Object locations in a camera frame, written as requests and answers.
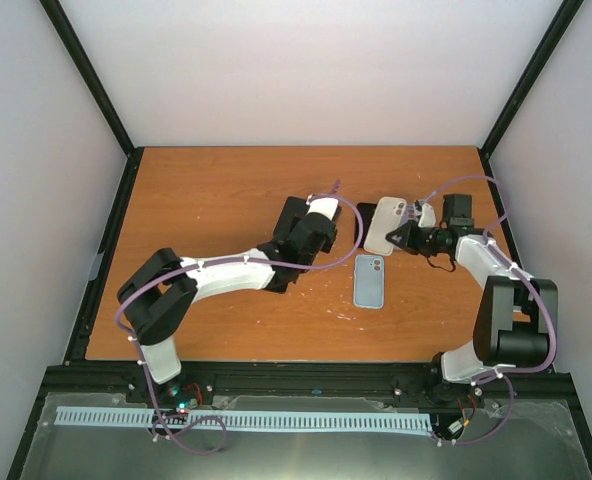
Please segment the black phone case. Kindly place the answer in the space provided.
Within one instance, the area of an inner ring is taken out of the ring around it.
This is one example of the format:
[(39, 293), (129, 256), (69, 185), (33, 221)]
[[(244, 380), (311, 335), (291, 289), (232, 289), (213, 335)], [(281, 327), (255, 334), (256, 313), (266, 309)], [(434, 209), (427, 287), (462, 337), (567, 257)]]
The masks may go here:
[(354, 241), (359, 241), (358, 247), (360, 249), (364, 248), (365, 239), (369, 232), (376, 207), (377, 205), (375, 203), (367, 202), (359, 202), (356, 205), (359, 217), (355, 219)]

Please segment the phone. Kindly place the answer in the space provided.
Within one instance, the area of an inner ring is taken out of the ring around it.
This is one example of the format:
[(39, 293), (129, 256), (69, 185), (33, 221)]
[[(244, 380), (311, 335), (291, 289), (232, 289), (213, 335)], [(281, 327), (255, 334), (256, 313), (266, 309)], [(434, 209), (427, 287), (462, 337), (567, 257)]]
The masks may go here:
[(355, 257), (353, 302), (358, 308), (381, 309), (385, 302), (385, 262), (381, 256)]
[(380, 198), (364, 241), (367, 252), (380, 256), (392, 254), (394, 245), (386, 239), (386, 235), (400, 226), (406, 209), (407, 202), (403, 198)]
[(406, 224), (409, 221), (413, 221), (418, 223), (419, 218), (422, 216), (422, 206), (418, 205), (417, 203), (411, 203), (407, 205), (405, 214), (403, 216), (402, 225)]

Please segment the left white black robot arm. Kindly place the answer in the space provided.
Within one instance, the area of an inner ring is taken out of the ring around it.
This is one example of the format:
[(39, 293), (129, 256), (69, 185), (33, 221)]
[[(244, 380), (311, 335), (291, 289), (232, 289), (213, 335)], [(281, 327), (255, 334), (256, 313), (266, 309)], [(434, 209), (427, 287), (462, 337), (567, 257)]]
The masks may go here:
[(166, 403), (183, 393), (173, 335), (192, 304), (240, 290), (285, 293), (318, 253), (331, 250), (339, 212), (285, 214), (270, 241), (234, 256), (194, 259), (171, 248), (156, 251), (117, 292), (120, 304), (129, 303), (124, 314), (149, 369), (150, 392)]

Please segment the blue smartphone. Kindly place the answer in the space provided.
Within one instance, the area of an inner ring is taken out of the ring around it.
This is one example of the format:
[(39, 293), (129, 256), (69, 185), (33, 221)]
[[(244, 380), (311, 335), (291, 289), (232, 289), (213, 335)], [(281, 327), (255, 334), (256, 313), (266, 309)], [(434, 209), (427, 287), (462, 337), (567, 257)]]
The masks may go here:
[(283, 205), (279, 218), (273, 230), (275, 239), (284, 239), (293, 230), (295, 225), (306, 215), (308, 211), (307, 201), (303, 198), (289, 196)]

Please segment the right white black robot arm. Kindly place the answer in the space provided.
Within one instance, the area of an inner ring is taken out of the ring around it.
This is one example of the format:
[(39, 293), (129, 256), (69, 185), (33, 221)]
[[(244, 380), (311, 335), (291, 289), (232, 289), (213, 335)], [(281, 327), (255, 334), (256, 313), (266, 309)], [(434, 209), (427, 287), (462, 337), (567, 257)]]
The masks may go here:
[(475, 226), (470, 195), (444, 195), (440, 219), (428, 202), (415, 202), (410, 218), (385, 239), (426, 260), (447, 256), (452, 270), (464, 268), (482, 288), (472, 339), (433, 360), (444, 384), (477, 387), (506, 374), (541, 373), (552, 366), (558, 288), (526, 272), (489, 230)]

